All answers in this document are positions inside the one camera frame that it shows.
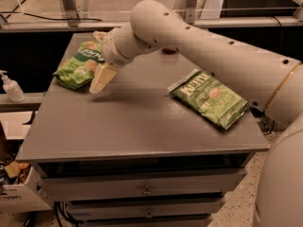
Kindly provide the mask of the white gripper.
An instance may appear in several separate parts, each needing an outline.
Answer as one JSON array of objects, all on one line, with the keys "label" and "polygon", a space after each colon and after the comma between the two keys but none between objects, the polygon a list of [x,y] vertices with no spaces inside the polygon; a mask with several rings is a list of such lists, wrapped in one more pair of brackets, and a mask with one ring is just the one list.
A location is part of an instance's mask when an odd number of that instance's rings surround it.
[{"label": "white gripper", "polygon": [[93,36],[101,44],[101,54],[107,63],[97,67],[89,88],[91,94],[102,91],[115,77],[115,67],[123,67],[131,63],[137,56],[150,54],[158,49],[157,45],[148,44],[137,38],[130,24],[114,28],[107,33],[94,31]]}]

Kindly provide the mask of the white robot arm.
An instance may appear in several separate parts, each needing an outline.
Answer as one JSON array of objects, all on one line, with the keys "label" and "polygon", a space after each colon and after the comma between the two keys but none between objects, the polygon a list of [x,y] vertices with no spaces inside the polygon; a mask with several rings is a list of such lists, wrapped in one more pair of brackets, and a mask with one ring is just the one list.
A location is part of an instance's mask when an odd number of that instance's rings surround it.
[{"label": "white robot arm", "polygon": [[187,24],[154,0],[138,3],[130,22],[96,32],[114,68],[167,47],[203,68],[285,127],[258,183],[253,227],[303,227],[302,62]]}]

